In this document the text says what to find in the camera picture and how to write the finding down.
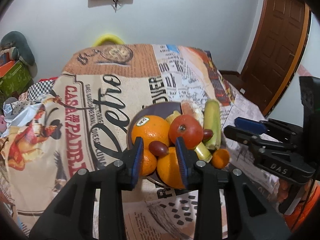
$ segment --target red tomato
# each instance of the red tomato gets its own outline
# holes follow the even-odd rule
[[[181,136],[187,149],[197,147],[203,139],[203,128],[191,115],[182,114],[176,117],[169,128],[169,138],[175,143],[177,137]]]

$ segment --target door frame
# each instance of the door frame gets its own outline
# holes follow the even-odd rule
[[[252,57],[253,52],[254,52],[254,49],[255,49],[255,47],[256,47],[256,45],[258,43],[258,39],[259,39],[260,32],[261,32],[261,29],[262,29],[263,20],[264,20],[265,14],[266,14],[267,1],[268,0],[263,0],[262,11],[261,11],[261,16],[260,16],[257,32],[256,32],[256,35],[254,37],[254,40],[253,40],[249,55],[247,57],[247,60],[246,60],[246,62],[244,64],[244,68],[241,71],[241,74],[240,74],[241,78],[243,78],[244,73],[248,68],[248,64],[249,64],[249,62],[251,60],[251,57]],[[301,60],[301,54],[304,51],[303,47],[305,46],[306,39],[308,38],[308,24],[309,24],[309,6],[305,3],[304,21],[303,21],[302,33],[301,33],[301,37],[300,37],[300,41],[299,41],[299,44],[298,44],[297,51],[295,53],[295,56],[294,56],[294,58],[292,60],[291,65],[289,67],[289,70],[288,70],[286,76],[284,77],[284,80],[282,81],[281,85],[279,86],[277,92],[275,93],[275,95],[273,96],[273,98],[271,99],[269,104],[262,111],[262,114],[264,116],[267,115],[268,112],[275,105],[275,103],[277,102],[279,97],[284,92],[288,82],[290,81],[291,76],[294,74],[294,72],[297,69],[297,65]]]

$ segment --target person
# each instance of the person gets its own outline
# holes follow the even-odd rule
[[[279,203],[282,203],[288,197],[289,189],[290,189],[291,185],[287,181],[284,181],[282,179],[279,180],[279,184],[280,185],[279,185],[277,198],[278,198]],[[294,232],[295,230],[297,230],[299,228],[299,226],[302,224],[302,222],[305,220],[305,218],[308,216],[308,214],[312,210],[313,206],[316,204],[317,200],[320,198],[320,184],[318,181],[316,181],[313,188],[312,188],[312,191],[311,191],[310,197],[308,199],[308,202],[305,206],[305,209],[304,209],[303,213],[300,215],[300,212],[302,210],[302,207],[306,201],[308,192],[310,190],[311,184],[312,184],[312,181],[310,180],[304,186],[305,194],[301,198],[301,201],[299,202],[299,204],[294,209],[293,213],[291,215],[284,215],[284,219],[292,232]]]

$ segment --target pink plush toy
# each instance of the pink plush toy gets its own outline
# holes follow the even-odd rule
[[[7,122],[4,120],[4,115],[0,116],[0,132],[3,133],[7,129]]]

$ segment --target human hand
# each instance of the human hand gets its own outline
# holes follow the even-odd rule
[[[287,181],[285,181],[283,179],[279,179],[279,183],[280,183],[280,185],[279,185],[277,198],[278,198],[279,203],[282,203],[288,197],[291,184],[289,184]],[[310,187],[311,187],[311,180],[309,180],[309,182],[306,185],[304,185],[305,193],[304,193],[303,197],[301,198],[302,201],[306,200],[308,192],[310,190]],[[314,184],[314,186],[312,188],[310,197],[313,195],[313,192],[315,191],[315,189],[316,189],[316,183]]]

